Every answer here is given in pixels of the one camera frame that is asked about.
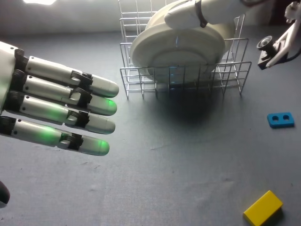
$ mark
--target metal rack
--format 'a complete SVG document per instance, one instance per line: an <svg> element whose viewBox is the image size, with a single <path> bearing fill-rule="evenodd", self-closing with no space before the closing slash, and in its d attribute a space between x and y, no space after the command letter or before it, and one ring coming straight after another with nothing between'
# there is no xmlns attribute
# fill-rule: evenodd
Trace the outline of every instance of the metal rack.
<svg viewBox="0 0 301 226"><path fill-rule="evenodd" d="M119 0L120 25L123 38L123 43L120 44L120 51L124 65L120 69L120 74L127 98L130 92L141 92L142 97L144 97L145 92L155 92L156 95L159 92L171 93L174 91L212 93L214 89L221 90L222 94L225 95L228 88L237 88L241 94L252 65L251 62L244 62L248 45L248 39L240 37L245 19L244 15L235 19L235 38L225 40L225 42L232 43L231 48L224 54L221 62L215 65L215 69L212 72L206 72L200 76L202 67L207 65L164 68L138 68L133 65L129 55L132 42L144 31L150 18L160 8L173 1L157 2L149 0L149 4L147 4L145 0ZM198 73L198 75L196 74L198 79L187 83L185 81L185 73L192 67ZM175 73L177 76L183 77L181 82L173 81ZM158 76L165 76L168 82L159 83L156 79Z"/></svg>

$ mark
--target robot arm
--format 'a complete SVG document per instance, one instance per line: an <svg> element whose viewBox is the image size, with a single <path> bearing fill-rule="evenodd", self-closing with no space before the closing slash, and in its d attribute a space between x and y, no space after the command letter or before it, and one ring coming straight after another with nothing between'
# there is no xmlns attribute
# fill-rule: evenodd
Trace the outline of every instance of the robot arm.
<svg viewBox="0 0 301 226"><path fill-rule="evenodd" d="M165 15L165 22L173 29L205 27L207 23L225 23L265 1L267 0L187 0L171 9ZM290 4L286 8L285 17L288 23L293 20L295 23L275 43L271 36L258 43L257 48L261 50L258 65L261 69L291 61L301 54L299 51L295 56L287 58L301 25L301 4Z"/></svg>
<svg viewBox="0 0 301 226"><path fill-rule="evenodd" d="M99 76L24 56L24 51L0 42L0 111L56 124L110 134L117 106L107 97L118 94L116 83ZM92 155L106 155L102 140L21 119L0 116L0 134Z"/></svg>

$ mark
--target white plate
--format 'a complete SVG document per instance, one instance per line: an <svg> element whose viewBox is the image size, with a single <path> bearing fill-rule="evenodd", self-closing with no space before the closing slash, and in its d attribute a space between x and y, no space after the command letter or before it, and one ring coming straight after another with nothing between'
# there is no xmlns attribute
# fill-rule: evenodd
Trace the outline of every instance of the white plate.
<svg viewBox="0 0 301 226"><path fill-rule="evenodd" d="M164 6L163 8L161 8L157 13L155 13L151 17L151 19L147 23L147 26L145 29L147 30L148 28L150 28L152 26L165 23L165 21L164 21L165 14L172 8L175 8L181 4L184 4L185 2L187 2L187 0L179 0L179 1L175 1L173 3L170 3L166 6ZM211 28L215 29L222 36L223 39L233 39L235 36L234 21L232 21L230 23L224 23L224 24L215 24L215 25L207 24L207 27L211 27ZM232 44L231 41L225 42L225 52L227 52L230 49L231 44Z"/></svg>
<svg viewBox="0 0 301 226"><path fill-rule="evenodd" d="M225 52L222 36L213 28L173 30L165 23L154 25L142 32L133 42L131 60L136 67L168 67L184 65L205 65L201 76L214 70ZM185 83L198 80L198 67L185 71ZM153 78L153 70L141 70L142 75ZM155 70L156 80L167 83L166 69ZM174 73L171 82L182 82L183 72Z"/></svg>

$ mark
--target yellow rectangular block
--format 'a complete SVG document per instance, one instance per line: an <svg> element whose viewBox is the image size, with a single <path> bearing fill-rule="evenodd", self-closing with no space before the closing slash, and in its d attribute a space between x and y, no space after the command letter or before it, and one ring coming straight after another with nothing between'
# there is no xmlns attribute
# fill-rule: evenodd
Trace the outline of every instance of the yellow rectangular block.
<svg viewBox="0 0 301 226"><path fill-rule="evenodd" d="M280 209L282 205L283 203L277 196L268 191L244 212L244 218L252 226L260 226Z"/></svg>

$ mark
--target gray tabletop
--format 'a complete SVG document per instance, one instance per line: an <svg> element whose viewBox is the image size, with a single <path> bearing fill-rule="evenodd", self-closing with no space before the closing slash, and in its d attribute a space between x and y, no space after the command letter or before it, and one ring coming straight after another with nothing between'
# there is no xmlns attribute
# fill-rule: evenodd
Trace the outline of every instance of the gray tabletop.
<svg viewBox="0 0 301 226"><path fill-rule="evenodd" d="M105 157L0 137L0 179L11 191L0 225L246 226L242 213L268 190L284 203L278 225L300 225L301 58L256 66L257 42L284 30L244 29L254 65L242 97L230 89L224 100L175 109L154 93L127 100L120 89L116 131L92 135L109 141ZM2 40L122 87L119 33ZM271 129L267 114L277 112L291 112L296 127Z"/></svg>

